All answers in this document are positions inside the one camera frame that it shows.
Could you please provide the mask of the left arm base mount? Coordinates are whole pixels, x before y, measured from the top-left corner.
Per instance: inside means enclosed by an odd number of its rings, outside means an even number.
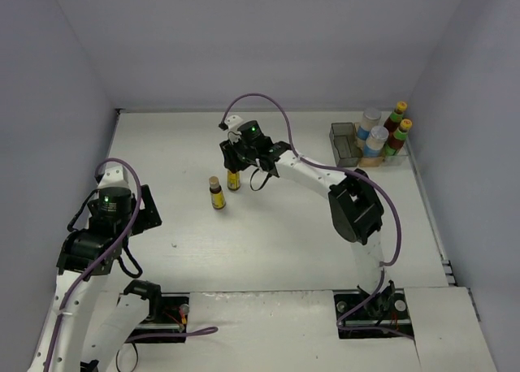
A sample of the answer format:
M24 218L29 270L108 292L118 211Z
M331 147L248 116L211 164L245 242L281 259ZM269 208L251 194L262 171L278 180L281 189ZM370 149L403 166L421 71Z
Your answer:
M188 293L164 293L161 286L144 280L134 279L120 294L133 294L149 302L148 315L134 328L130 338L140 336L136 344L183 344L189 317Z

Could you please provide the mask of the red sauce bottle yellow cap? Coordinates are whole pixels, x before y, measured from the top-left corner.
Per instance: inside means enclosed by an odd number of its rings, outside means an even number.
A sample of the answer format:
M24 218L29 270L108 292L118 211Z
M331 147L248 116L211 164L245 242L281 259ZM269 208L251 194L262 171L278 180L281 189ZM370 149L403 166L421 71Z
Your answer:
M408 109L408 104L404 101L399 101L392 113L387 117L383 126L388 130L389 133L393 133L399 127L401 121L404 118L405 112Z

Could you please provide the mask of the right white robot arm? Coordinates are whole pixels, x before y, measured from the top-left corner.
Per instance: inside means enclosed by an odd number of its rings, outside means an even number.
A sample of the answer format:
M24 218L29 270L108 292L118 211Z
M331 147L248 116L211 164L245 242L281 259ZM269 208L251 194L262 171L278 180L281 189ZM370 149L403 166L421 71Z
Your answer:
M389 300L381 290L384 254L380 235L384 208L373 187L362 180L366 175L352 176L318 163L311 166L289 143L265 136L256 120L245 122L233 115L219 128L227 133L220 149L229 171L257 167L270 177L292 181L327 200L336 233L351 244L358 289L364 291L359 297L362 312L377 317L385 311Z

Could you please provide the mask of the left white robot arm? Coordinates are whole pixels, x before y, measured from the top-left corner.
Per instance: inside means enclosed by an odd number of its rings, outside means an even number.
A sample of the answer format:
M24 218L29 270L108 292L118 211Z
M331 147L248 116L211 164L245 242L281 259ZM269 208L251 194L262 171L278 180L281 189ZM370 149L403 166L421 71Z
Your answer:
M70 232L58 257L54 301L41 333L31 371L105 371L125 340L142 321L162 314L161 288L133 279L120 302L93 335L93 311L115 262L131 236L161 225L150 188L135 198L129 188L94 190L82 205L87 226Z

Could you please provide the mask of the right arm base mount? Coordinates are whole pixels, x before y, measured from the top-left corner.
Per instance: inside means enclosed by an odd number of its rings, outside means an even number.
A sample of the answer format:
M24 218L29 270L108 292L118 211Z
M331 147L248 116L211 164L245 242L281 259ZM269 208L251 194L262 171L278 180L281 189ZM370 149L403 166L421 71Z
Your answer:
M362 303L369 294L357 291L334 292L337 332L340 340L414 338L405 291L393 282L363 307L349 316L343 315Z

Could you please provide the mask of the yellow label bottle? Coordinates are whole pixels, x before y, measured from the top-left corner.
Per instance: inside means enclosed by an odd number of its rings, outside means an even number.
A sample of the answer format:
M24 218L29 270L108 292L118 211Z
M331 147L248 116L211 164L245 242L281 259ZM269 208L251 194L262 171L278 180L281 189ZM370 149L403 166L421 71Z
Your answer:
M214 209L221 210L225 207L226 201L223 195L223 189L220 185L219 179L216 176L211 176L209 179L210 199Z
M237 191L241 187L241 176L240 172L227 171L227 188L230 191Z

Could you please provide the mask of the white granule jar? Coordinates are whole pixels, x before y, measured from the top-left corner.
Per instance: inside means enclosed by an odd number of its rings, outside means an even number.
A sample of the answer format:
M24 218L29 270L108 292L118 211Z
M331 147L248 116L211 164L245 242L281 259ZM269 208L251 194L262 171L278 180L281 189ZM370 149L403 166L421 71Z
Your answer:
M363 156L365 158L377 158L380 156L382 149L388 139L389 131L384 126L374 126L363 147Z
M367 107L362 114L361 121L357 128L357 139L365 141L373 127L377 126L381 120L381 111L374 107Z

